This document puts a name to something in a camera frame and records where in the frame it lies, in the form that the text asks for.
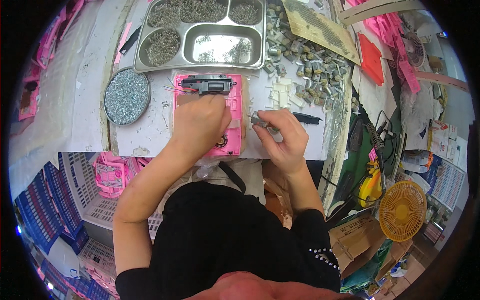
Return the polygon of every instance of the white fan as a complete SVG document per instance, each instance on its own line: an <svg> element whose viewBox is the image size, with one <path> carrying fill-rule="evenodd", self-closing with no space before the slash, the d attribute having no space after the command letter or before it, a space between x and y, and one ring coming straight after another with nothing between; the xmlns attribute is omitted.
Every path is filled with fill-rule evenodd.
<svg viewBox="0 0 480 300"><path fill-rule="evenodd" d="M413 33L408 32L405 34L403 43L405 44L405 50L407 51L408 62L413 67L420 67L425 62L425 46L420 41L419 37Z"/></svg>

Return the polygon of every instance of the yellowed cardboard sheet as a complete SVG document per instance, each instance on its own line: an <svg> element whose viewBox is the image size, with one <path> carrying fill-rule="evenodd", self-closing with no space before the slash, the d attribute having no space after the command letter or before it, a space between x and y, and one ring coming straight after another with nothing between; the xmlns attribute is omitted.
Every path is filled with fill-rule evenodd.
<svg viewBox="0 0 480 300"><path fill-rule="evenodd" d="M282 2L293 34L324 46L360 65L355 43L345 28L298 1Z"/></svg>

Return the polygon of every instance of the yellow fan base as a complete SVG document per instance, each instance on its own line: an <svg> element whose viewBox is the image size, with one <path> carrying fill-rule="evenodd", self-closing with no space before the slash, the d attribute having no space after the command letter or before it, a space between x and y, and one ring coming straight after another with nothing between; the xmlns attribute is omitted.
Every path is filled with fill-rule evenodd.
<svg viewBox="0 0 480 300"><path fill-rule="evenodd" d="M380 227L389 239L405 241L420 230L426 212L427 199L421 187L412 181L400 181L380 201Z"/></svg>

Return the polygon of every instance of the red plastic part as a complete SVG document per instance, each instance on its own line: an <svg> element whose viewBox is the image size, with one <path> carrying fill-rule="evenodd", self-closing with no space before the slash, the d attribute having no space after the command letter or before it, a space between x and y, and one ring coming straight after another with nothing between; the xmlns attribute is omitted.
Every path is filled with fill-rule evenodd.
<svg viewBox="0 0 480 300"><path fill-rule="evenodd" d="M382 86L384 83L382 62L380 61L382 53L365 35L358 33L358 38L361 48L361 67L377 85Z"/></svg>

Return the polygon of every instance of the forearm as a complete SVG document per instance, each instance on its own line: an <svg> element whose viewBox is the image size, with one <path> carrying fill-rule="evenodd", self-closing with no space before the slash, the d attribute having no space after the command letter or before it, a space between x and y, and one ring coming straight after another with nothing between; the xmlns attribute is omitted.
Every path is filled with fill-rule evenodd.
<svg viewBox="0 0 480 300"><path fill-rule="evenodd" d="M287 174L287 181L290 203L295 215L298 215L304 210L314 208L321 211L325 216L322 201L315 188L305 160L303 160L299 171L294 174Z"/></svg>
<svg viewBox="0 0 480 300"><path fill-rule="evenodd" d="M174 141L140 172L119 198L114 219L125 223L139 223L153 214L168 188L195 163L195 158L184 158Z"/></svg>

